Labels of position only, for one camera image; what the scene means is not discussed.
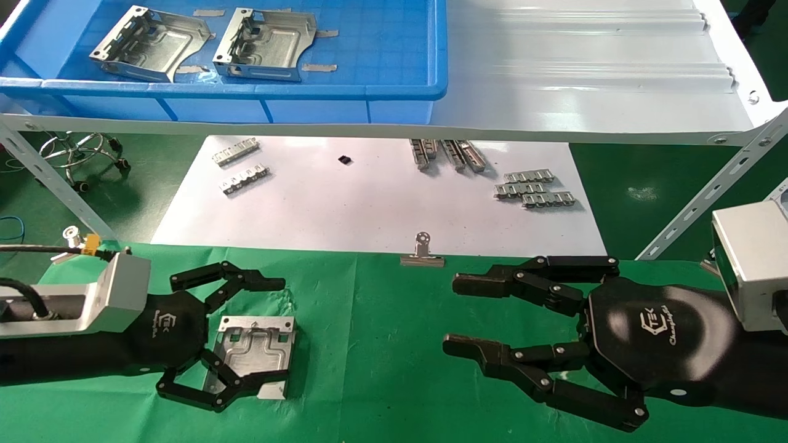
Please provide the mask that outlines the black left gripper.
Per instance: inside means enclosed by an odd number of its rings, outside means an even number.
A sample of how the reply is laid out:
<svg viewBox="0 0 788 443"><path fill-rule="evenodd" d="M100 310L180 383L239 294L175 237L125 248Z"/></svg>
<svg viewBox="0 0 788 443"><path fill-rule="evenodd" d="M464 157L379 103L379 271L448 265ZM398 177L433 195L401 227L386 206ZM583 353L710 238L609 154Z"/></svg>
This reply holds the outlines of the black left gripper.
<svg viewBox="0 0 788 443"><path fill-rule="evenodd" d="M188 289L223 281L204 301ZM221 261L189 269L170 277L169 295L147 295L142 313L126 330L126 348L132 370L164 371L156 384L161 398L197 409L223 412L236 399L259 392L267 382L287 380L288 369L265 370L239 376L216 354L203 349L207 340L207 314L224 306L237 293L284 290L284 278L264 277L257 269L241 269ZM195 389L175 381L199 357L210 375L225 387L218 393Z"/></svg>

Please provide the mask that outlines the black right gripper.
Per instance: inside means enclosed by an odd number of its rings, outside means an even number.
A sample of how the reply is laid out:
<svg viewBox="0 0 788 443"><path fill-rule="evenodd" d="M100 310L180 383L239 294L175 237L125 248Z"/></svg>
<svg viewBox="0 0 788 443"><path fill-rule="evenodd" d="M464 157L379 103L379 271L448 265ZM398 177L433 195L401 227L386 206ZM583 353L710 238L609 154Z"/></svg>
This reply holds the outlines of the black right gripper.
<svg viewBox="0 0 788 443"><path fill-rule="evenodd" d="M739 322L720 291L617 277L589 292L592 367L614 392L714 404Z"/></svg>

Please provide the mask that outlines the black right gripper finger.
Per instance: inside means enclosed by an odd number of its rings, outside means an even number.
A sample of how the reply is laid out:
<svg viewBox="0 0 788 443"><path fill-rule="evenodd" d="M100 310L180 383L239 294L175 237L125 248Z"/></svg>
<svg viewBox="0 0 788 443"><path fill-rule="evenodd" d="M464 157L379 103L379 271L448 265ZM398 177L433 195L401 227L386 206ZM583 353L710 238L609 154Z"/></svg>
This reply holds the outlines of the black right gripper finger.
<svg viewBox="0 0 788 443"><path fill-rule="evenodd" d="M637 389L626 386L622 393L611 394L550 376L590 364L591 349L582 341L512 348L495 340L447 334L443 350L475 361L485 377L509 381L532 401L551 409L627 433L648 420L645 398Z"/></svg>
<svg viewBox="0 0 788 443"><path fill-rule="evenodd" d="M582 311L585 295L572 283L600 284L619 275L619 260L613 256L537 256L520 265L492 265L485 274L456 274L451 288L458 295L516 297L574 317Z"/></svg>

